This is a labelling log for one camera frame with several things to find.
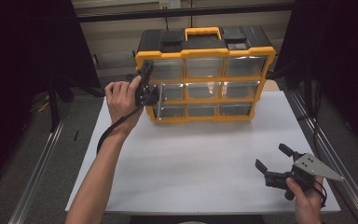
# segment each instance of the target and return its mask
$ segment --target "horizontal black bar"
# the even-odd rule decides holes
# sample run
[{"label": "horizontal black bar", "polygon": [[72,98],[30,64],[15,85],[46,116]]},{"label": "horizontal black bar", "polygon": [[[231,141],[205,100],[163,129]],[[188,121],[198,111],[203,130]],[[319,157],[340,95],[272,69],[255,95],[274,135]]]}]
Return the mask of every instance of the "horizontal black bar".
[{"label": "horizontal black bar", "polygon": [[288,11],[298,7],[316,6],[318,1],[311,3],[281,3],[266,5],[250,5],[240,7],[192,7],[178,8],[167,10],[147,10],[135,12],[109,13],[109,14],[85,14],[78,15],[75,18],[48,18],[44,21],[77,21],[77,22],[94,22],[94,21],[124,21],[151,18],[168,18],[168,17],[185,17],[185,16],[202,16],[217,14],[234,14],[249,12],[268,12],[268,11]]}]

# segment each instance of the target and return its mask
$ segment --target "white table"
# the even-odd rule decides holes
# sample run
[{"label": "white table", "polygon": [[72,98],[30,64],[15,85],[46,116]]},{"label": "white table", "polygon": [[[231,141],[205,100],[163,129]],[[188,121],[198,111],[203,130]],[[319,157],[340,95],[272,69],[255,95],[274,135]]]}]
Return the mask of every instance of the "white table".
[{"label": "white table", "polygon": [[[95,158],[110,124],[103,104],[89,149],[66,210]],[[284,143],[311,152],[283,92],[265,91],[252,121],[153,124],[144,112],[118,160],[106,212],[129,215],[228,215],[294,212],[284,190],[265,186],[255,168],[260,159],[272,172],[290,171]],[[324,212],[340,208],[327,182]]]}]

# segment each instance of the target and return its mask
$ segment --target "forearm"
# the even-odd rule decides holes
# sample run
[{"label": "forearm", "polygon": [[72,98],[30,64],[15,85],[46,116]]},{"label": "forearm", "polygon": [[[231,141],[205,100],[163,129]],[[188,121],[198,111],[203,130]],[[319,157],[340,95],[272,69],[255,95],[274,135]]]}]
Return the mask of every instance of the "forearm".
[{"label": "forearm", "polygon": [[78,190],[66,223],[101,223],[109,200],[118,156],[127,134],[114,130],[104,141]]}]

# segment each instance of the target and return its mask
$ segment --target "transparent drawer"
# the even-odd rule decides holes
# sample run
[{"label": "transparent drawer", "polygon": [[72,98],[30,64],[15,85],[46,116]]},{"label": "transparent drawer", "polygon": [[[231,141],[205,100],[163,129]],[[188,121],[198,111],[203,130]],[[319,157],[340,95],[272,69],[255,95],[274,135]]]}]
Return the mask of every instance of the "transparent drawer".
[{"label": "transparent drawer", "polygon": [[223,58],[187,58],[187,77],[220,77],[223,70]]},{"label": "transparent drawer", "polygon": [[153,60],[152,80],[172,80],[183,78],[183,60],[182,59],[162,59]]},{"label": "transparent drawer", "polygon": [[260,76],[266,56],[229,57],[226,62],[226,77]]},{"label": "transparent drawer", "polygon": [[[153,107],[155,117],[158,116],[158,106]],[[161,108],[161,118],[177,118],[185,116],[184,105],[165,105]]]},{"label": "transparent drawer", "polygon": [[209,99],[217,98],[220,92],[220,82],[186,83],[187,98]]},{"label": "transparent drawer", "polygon": [[227,103],[220,104],[219,114],[221,116],[248,115],[252,103]]},{"label": "transparent drawer", "polygon": [[212,117],[216,115],[217,104],[187,105],[190,117]]},{"label": "transparent drawer", "polygon": [[164,97],[167,100],[183,100],[183,84],[165,84]]},{"label": "transparent drawer", "polygon": [[224,82],[222,89],[223,98],[254,97],[260,81]]}]

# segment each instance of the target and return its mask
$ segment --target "hand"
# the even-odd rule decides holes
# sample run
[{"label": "hand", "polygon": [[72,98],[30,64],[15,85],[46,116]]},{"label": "hand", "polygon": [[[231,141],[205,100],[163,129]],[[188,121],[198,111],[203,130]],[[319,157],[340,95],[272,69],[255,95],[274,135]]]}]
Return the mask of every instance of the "hand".
[{"label": "hand", "polygon": [[[105,87],[106,102],[109,108],[112,124],[118,119],[125,117],[136,109],[135,91],[141,81],[141,77],[136,77],[131,83],[125,81],[111,82]],[[121,131],[130,134],[135,127],[143,109],[129,117],[122,124],[115,128],[115,132]]]},{"label": "hand", "polygon": [[[323,183],[324,179],[315,176],[315,180]],[[321,223],[321,196],[313,189],[303,192],[297,182],[289,177],[286,179],[289,189],[296,195],[296,222],[297,224],[315,224]],[[315,183],[314,187],[322,191],[322,186]]]}]

